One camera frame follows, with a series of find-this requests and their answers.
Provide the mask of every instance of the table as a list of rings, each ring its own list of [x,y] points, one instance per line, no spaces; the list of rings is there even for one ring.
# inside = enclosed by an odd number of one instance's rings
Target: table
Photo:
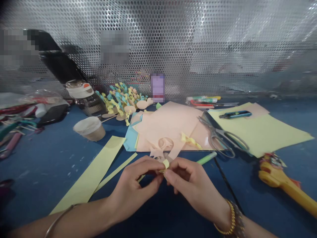
[[[147,110],[154,111],[155,106],[152,105]],[[103,123],[106,136],[98,142],[91,142],[73,131],[73,126],[84,118],[84,113],[77,106],[72,106],[63,121],[47,125],[41,134],[23,136],[14,154],[1,161],[0,180],[15,180],[12,194],[2,203],[1,219],[11,228],[47,216],[110,137],[124,137],[127,131],[125,122],[111,119]],[[149,154],[138,153],[133,161]],[[197,161],[208,154],[209,152],[181,152],[180,156]],[[105,177],[131,155],[122,146]],[[206,163],[204,168],[218,191],[232,200],[215,161]],[[95,193],[91,201],[109,196],[120,175],[121,172]],[[146,176],[141,185],[149,183],[150,179]],[[213,224],[200,216],[181,195],[174,195],[172,187],[167,187],[164,181],[158,193],[141,209],[101,237],[127,237],[131,233],[138,237],[162,237],[176,232],[183,237],[199,234],[219,236]]]
[[[248,99],[270,111],[270,115],[317,138],[316,99]],[[259,163],[254,157],[217,156],[244,214],[278,237],[316,237],[317,220],[284,191],[271,188],[258,178]],[[317,201],[317,141],[311,140],[276,152],[286,163],[287,176],[301,181],[302,190]]]
[[[314,121],[317,116],[315,99],[245,99],[267,108],[275,118],[307,131],[317,137]],[[155,110],[152,105],[147,110]],[[0,180],[13,178],[15,194],[4,203],[2,219],[12,227],[18,227],[46,216],[84,172],[109,138],[124,137],[124,122],[109,120],[104,123],[106,136],[91,142],[72,130],[73,125],[86,116],[76,106],[59,123],[46,126],[39,135],[24,136],[15,153],[0,163]],[[302,189],[317,200],[314,158],[316,140],[281,149],[277,152],[287,164],[286,174],[302,182]],[[217,156],[204,165],[218,191],[234,200],[222,177],[229,182],[243,212],[264,228],[279,237],[312,237],[317,234],[316,220],[289,198],[283,191],[264,184],[257,176],[259,166],[255,158],[239,153],[237,158]],[[208,152],[181,152],[179,156],[197,161]],[[121,148],[106,176],[115,170],[131,153]],[[133,160],[149,155],[138,153]],[[117,174],[92,200],[109,196],[120,174]],[[142,185],[149,182],[145,177]],[[158,193],[144,204],[132,217],[108,230],[103,236],[124,236],[131,233],[139,237],[172,236],[219,236],[214,226],[197,214],[181,196],[175,196],[172,188],[163,183]]]

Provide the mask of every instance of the gold bracelet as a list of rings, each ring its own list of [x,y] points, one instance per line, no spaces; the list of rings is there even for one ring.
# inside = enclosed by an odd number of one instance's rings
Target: gold bracelet
[[[223,234],[223,235],[232,235],[232,234],[233,234],[233,231],[234,231],[234,229],[235,229],[235,213],[234,213],[234,208],[233,208],[233,205],[231,204],[231,202],[228,201],[227,199],[226,199],[226,201],[227,201],[227,203],[229,204],[230,209],[231,209],[231,227],[230,227],[230,230],[224,232],[224,231],[220,230],[220,229],[216,226],[216,224],[214,224],[214,225],[215,225],[216,229],[217,229],[221,234]]]

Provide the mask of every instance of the metal mesh wall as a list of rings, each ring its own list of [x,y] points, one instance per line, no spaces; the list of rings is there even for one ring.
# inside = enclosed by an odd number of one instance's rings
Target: metal mesh wall
[[[15,0],[1,24],[47,31],[102,91],[123,81],[150,94],[156,72],[168,99],[317,92],[317,1]],[[102,30],[129,31],[129,64],[101,64]],[[1,91],[67,96],[42,63],[0,74]]]

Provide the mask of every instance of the green marker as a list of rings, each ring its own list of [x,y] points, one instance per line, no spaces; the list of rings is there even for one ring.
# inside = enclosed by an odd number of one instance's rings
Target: green marker
[[[203,165],[203,164],[207,163],[209,160],[215,158],[216,156],[217,156],[217,152],[214,151],[211,154],[209,154],[209,155],[203,157],[202,159],[200,159],[199,161],[197,161],[197,163]]]

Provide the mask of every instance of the yellow paper strip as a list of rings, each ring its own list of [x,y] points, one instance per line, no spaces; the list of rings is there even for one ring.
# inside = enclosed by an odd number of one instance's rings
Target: yellow paper strip
[[[136,141],[135,141],[135,145],[134,145],[134,148],[136,149],[137,146],[138,146],[138,141],[139,141],[139,134],[138,134],[138,137],[136,138]]]
[[[219,118],[226,112],[242,111],[250,105],[251,103],[248,102],[238,107],[221,111],[211,109],[208,112],[223,130],[234,133],[243,139],[250,147],[250,153],[255,157],[260,158],[265,153],[314,139],[309,133],[291,127],[269,114],[250,119],[244,117]]]
[[[112,136],[96,158],[70,188],[51,214],[63,211],[72,204],[86,203],[108,171],[125,138]]]
[[[94,191],[97,192],[99,189],[101,189],[107,182],[110,181],[117,173],[119,173],[125,166],[127,166],[138,154],[134,153],[130,158],[128,158],[125,162],[123,162],[115,171],[113,171],[109,176],[107,176],[101,183],[98,185],[96,190]]]

